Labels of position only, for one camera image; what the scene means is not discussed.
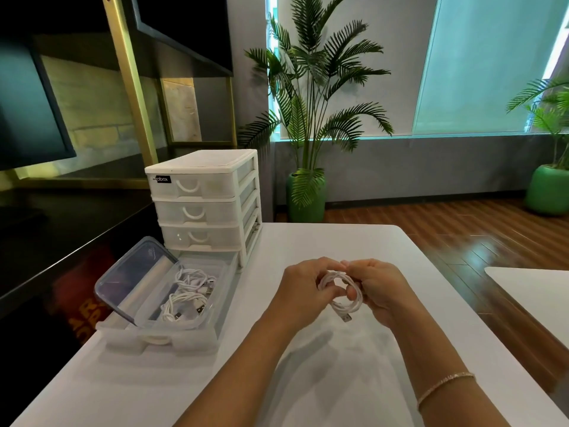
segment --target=label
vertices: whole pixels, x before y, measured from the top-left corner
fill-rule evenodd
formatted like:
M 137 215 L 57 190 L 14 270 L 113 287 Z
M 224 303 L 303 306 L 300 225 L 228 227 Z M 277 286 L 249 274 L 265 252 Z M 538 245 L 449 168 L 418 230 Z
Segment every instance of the label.
M 170 178 L 169 175 L 157 175 L 153 178 L 153 180 L 156 181 L 157 183 L 167 183 L 167 184 L 172 183 L 172 179 Z

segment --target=potted plant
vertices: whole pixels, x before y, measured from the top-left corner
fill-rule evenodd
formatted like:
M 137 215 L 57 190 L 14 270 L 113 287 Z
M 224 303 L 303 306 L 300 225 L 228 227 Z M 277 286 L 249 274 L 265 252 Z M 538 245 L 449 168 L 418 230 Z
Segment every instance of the potted plant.
M 506 107 L 508 112 L 526 105 L 532 124 L 554 140 L 553 160 L 536 169 L 525 204 L 541 214 L 569 212 L 569 78 L 537 79 L 528 83 Z
M 322 0 L 292 0 L 298 45 L 291 43 L 288 31 L 271 17 L 270 31 L 279 50 L 257 48 L 245 52 L 255 62 L 255 71 L 267 73 L 270 95 L 279 110 L 278 114 L 265 112 L 240 128 L 239 144 L 262 148 L 277 126 L 285 126 L 296 163 L 296 171 L 286 184 L 291 222 L 320 222 L 324 217 L 326 181 L 324 169 L 317 164 L 323 141 L 331 140 L 342 150 L 353 151 L 363 133 L 360 115 L 374 117 L 385 132 L 393 134 L 385 110 L 375 102 L 333 114 L 326 112 L 328 102 L 344 84 L 363 86 L 370 76 L 389 73 L 360 62 L 362 54 L 383 52 L 382 46 L 368 39 L 353 43 L 367 29 L 360 20 L 350 22 L 324 41 L 324 26 L 342 1 L 332 0 L 323 7 Z

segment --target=green pot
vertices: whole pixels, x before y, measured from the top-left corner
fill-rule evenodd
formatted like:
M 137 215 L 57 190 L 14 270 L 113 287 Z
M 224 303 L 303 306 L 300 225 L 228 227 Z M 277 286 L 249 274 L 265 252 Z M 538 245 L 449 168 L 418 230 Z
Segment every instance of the green pot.
M 326 203 L 326 180 L 320 184 L 318 195 L 306 207 L 299 207 L 293 203 L 293 174 L 286 180 L 286 207 L 288 221 L 293 223 L 317 223 L 324 220 L 324 205 Z
M 531 177 L 526 207 L 540 214 L 558 216 L 569 212 L 569 171 L 540 166 Z

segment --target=palm plant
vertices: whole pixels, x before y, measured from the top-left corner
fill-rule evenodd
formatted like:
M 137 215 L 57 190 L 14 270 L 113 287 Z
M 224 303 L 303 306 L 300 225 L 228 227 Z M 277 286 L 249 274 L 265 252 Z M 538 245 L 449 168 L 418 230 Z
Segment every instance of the palm plant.
M 550 167 L 569 170 L 569 78 L 528 82 L 528 87 L 510 100 L 506 111 L 509 113 L 522 105 L 531 114 L 532 125 L 553 136 L 553 162 Z
M 323 29 L 334 9 L 343 0 L 292 0 L 293 21 L 298 45 L 291 43 L 288 31 L 271 17 L 270 31 L 279 43 L 279 50 L 250 49 L 246 56 L 255 62 L 254 70 L 268 75 L 270 95 L 276 99 L 279 113 L 264 112 L 257 120 L 239 131 L 239 144 L 262 148 L 277 126 L 283 124 L 294 150 L 296 172 L 293 181 L 293 202 L 305 207 L 317 195 L 324 179 L 324 170 L 317 167 L 323 141 L 331 140 L 342 150 L 353 151 L 363 131 L 360 115 L 369 115 L 389 135 L 393 128 L 385 110 L 375 102 L 347 107 L 326 116 L 328 103 L 345 84 L 364 85 L 370 76 L 389 71 L 365 67 L 359 56 L 383 53 L 383 47 L 368 39 L 357 43 L 367 24 L 354 20 L 323 42 Z

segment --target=white table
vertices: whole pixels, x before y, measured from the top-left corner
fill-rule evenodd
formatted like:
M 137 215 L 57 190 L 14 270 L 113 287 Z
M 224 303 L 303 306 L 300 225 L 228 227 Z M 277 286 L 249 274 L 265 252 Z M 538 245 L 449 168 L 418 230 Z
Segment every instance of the white table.
M 569 426 L 400 228 L 271 223 L 241 276 L 216 356 L 175 356 L 165 347 L 122 355 L 105 349 L 97 333 L 14 425 L 170 427 L 259 318 L 285 266 L 319 256 L 395 263 L 512 426 Z M 295 338 L 269 387 L 260 425 L 421 425 L 392 334 L 365 308 L 353 317 L 344 324 L 327 307 Z
M 487 275 L 569 348 L 569 271 L 489 266 Z

